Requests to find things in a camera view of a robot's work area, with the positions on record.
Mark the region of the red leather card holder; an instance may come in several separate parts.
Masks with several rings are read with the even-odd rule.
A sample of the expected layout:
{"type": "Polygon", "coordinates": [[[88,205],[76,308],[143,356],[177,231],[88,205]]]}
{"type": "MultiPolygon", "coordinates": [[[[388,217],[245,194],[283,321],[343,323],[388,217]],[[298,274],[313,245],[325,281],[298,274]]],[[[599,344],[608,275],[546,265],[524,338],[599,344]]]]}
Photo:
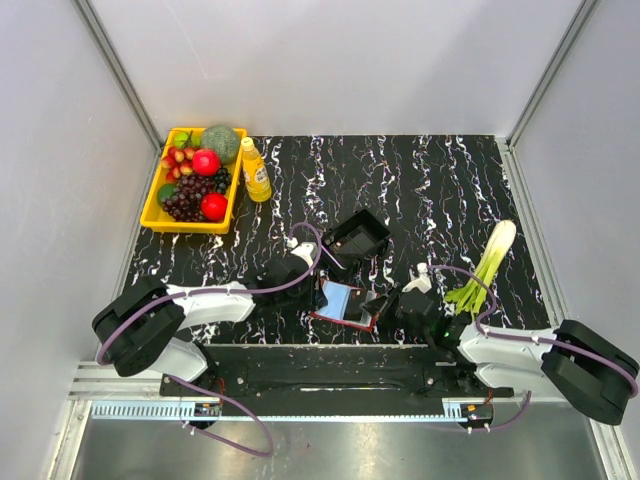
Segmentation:
{"type": "Polygon", "coordinates": [[[370,313],[365,304],[375,302],[380,295],[374,291],[323,279],[321,290],[326,303],[311,313],[315,319],[371,332],[378,318],[370,313]]]}

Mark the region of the black card dispenser box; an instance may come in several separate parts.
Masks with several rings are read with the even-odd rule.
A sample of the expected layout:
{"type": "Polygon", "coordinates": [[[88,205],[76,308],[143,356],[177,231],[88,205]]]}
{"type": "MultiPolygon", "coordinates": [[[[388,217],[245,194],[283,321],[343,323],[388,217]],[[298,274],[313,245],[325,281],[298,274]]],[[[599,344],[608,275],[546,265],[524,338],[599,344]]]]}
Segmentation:
{"type": "Polygon", "coordinates": [[[321,262],[332,277],[345,280],[365,260],[384,254],[391,237],[387,226],[361,209],[322,236],[321,262]]]}

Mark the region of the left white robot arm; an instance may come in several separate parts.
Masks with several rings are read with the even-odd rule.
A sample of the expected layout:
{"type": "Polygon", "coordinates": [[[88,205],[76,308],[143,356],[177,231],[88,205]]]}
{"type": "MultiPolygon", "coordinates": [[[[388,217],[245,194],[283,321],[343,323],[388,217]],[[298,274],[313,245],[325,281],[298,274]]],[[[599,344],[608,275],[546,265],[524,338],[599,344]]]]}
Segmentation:
{"type": "Polygon", "coordinates": [[[183,287],[146,276],[100,311],[92,329],[102,343],[98,358],[121,377],[145,370],[178,376],[193,394],[213,390],[217,372],[201,347],[180,340],[187,328],[247,320],[256,310],[314,309],[324,301],[313,275],[318,247],[290,242],[290,250],[271,259],[244,281],[214,287],[183,287]]]}

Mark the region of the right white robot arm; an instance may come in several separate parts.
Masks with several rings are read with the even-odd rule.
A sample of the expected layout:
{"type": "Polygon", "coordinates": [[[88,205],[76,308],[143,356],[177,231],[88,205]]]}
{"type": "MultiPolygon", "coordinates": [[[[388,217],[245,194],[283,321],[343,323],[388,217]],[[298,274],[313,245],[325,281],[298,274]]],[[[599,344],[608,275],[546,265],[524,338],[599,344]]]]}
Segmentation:
{"type": "Polygon", "coordinates": [[[621,424],[639,393],[639,364],[630,355],[576,320],[557,328],[511,333],[483,324],[486,317],[440,313],[431,295],[433,266],[395,289],[392,317],[427,345],[429,361],[456,369],[455,384],[469,396],[508,388],[529,395],[563,398],[597,422],[621,424]]]}

